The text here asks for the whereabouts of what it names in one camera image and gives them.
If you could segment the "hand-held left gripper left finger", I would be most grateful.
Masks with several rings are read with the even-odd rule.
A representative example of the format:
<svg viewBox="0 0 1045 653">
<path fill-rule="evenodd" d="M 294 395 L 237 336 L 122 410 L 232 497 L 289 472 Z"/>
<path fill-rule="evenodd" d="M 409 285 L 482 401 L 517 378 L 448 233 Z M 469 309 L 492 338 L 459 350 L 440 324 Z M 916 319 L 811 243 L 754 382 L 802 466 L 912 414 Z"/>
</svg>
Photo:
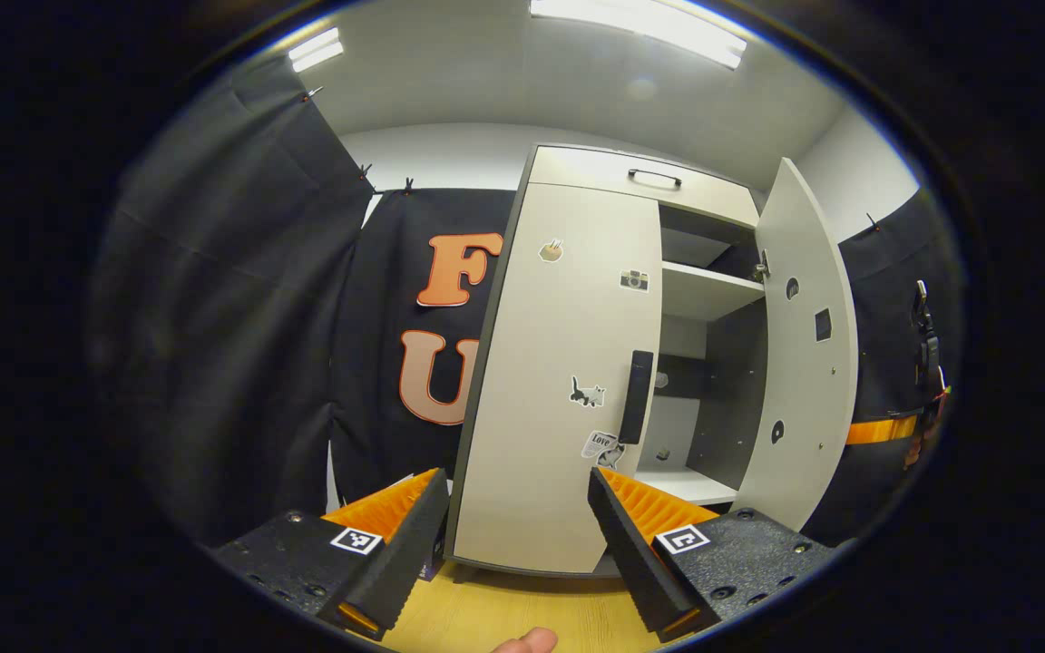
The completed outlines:
<svg viewBox="0 0 1045 653">
<path fill-rule="evenodd" d="M 443 468 L 327 515 L 288 510 L 214 550 L 225 568 L 291 609 L 381 640 L 395 627 L 448 510 Z"/>
</svg>

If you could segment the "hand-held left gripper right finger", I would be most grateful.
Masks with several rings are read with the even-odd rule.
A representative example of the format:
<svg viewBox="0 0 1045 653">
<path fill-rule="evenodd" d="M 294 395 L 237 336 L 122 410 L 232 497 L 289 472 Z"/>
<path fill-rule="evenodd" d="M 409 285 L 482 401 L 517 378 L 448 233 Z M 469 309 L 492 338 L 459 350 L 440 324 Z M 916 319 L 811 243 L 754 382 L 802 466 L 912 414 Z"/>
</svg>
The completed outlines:
<svg viewBox="0 0 1045 653">
<path fill-rule="evenodd" d="M 606 468 L 588 504 L 644 627 L 673 642 L 743 621 L 836 562 L 836 549 L 754 508 L 718 515 Z"/>
</svg>

